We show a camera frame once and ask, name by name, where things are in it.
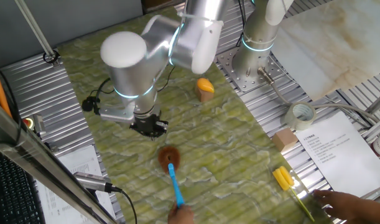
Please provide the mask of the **person right hand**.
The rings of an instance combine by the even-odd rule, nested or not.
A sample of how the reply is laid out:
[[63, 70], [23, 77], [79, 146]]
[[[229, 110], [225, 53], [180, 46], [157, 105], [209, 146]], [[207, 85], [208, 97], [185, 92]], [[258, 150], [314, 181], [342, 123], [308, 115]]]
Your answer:
[[314, 190], [313, 196], [322, 205], [329, 205], [325, 211], [335, 218], [342, 220], [359, 218], [358, 206], [363, 200], [357, 196], [329, 190]]

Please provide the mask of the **person left hand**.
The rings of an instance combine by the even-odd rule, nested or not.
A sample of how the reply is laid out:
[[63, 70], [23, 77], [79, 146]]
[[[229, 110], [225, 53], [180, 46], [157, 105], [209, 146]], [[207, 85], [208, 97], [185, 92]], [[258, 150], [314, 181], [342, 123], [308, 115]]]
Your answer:
[[167, 218], [168, 224], [194, 224], [194, 214], [188, 205], [173, 204]]

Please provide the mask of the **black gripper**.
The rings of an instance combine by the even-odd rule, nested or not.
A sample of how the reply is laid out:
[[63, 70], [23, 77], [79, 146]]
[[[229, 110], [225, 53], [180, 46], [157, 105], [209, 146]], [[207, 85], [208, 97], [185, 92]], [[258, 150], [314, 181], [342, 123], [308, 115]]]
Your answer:
[[143, 136], [158, 138], [167, 132], [168, 125], [168, 121], [163, 121], [156, 114], [151, 114], [147, 118], [135, 118], [129, 128]]

